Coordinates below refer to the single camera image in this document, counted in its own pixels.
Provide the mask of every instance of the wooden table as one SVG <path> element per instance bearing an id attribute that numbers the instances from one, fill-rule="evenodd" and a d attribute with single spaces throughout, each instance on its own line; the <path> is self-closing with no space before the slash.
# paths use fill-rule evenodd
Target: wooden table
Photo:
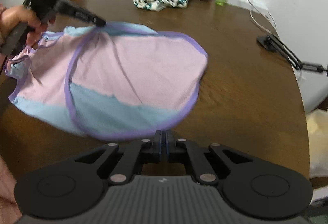
<path id="1" fill-rule="evenodd" d="M 137 9 L 132 0 L 77 2 L 108 21 L 186 33 L 206 50 L 209 63 L 197 104 L 175 132 L 202 146 L 228 145 L 308 177 L 308 134 L 295 75 L 283 58 L 256 44 L 264 33 L 247 10 L 198 0 L 185 10 L 160 12 Z M 50 30 L 67 25 L 86 26 L 58 17 Z M 0 153 L 15 176 L 103 144 L 26 116 L 8 101 L 15 81 L 2 75 L 0 83 Z"/>

